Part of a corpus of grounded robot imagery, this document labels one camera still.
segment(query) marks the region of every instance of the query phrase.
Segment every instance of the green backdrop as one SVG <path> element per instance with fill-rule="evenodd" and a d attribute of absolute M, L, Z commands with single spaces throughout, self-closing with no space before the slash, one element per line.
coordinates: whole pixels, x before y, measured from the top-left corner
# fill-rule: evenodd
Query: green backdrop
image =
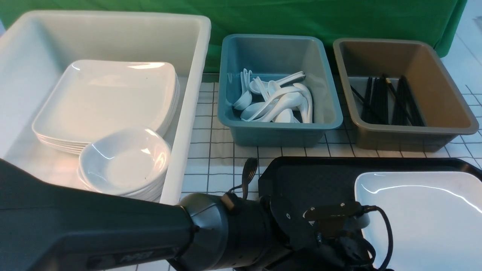
<path fill-rule="evenodd" d="M 212 22 L 206 72 L 219 71 L 223 38 L 232 33 L 306 35 L 319 38 L 333 59 L 341 37 L 424 41 L 448 53 L 467 0 L 0 0 L 9 27 L 37 9 L 109 10 L 201 14 Z"/>

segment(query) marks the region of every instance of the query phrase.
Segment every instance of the white plate on tray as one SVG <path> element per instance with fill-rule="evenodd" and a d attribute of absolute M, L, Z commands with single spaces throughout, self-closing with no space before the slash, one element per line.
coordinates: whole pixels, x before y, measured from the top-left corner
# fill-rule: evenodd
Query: white plate on tray
<path fill-rule="evenodd" d="M 355 199 L 377 205 L 393 230 L 395 271 L 481 270 L 482 183 L 463 172 L 374 172 L 358 176 Z M 388 247 L 385 223 L 369 213 L 363 236 L 376 250 L 374 266 Z"/>
<path fill-rule="evenodd" d="M 163 133 L 177 105 L 176 81 L 174 67 L 164 62 L 75 61 L 32 129 L 44 138 L 78 144 L 136 125 L 163 127 L 158 131 Z"/>

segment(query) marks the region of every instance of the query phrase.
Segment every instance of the stack of bowls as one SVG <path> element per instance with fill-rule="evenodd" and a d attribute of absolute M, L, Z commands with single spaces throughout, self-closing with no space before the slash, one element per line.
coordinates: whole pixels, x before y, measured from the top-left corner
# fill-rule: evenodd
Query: stack of bowls
<path fill-rule="evenodd" d="M 169 145 L 146 127 L 131 127 L 85 147 L 77 173 L 86 190 L 138 200 L 160 197 Z"/>

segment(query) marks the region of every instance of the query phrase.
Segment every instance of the black tray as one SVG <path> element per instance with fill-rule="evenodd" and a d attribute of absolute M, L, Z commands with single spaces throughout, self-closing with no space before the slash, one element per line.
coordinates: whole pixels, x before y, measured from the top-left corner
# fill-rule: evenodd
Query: black tray
<path fill-rule="evenodd" d="M 313 206 L 354 201 L 356 178 L 377 171 L 461 171 L 482 179 L 482 171 L 457 158 L 279 157 L 259 179 L 259 196 L 280 193 L 298 212 Z"/>

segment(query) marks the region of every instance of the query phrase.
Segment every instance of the stack of square plates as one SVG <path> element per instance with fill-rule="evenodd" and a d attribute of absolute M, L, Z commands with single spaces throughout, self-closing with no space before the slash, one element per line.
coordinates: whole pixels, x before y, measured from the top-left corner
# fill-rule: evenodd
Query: stack of square plates
<path fill-rule="evenodd" d="M 32 130 L 41 143 L 74 154 L 127 127 L 141 125 L 163 136 L 179 94 L 169 63 L 79 60 L 65 70 Z"/>

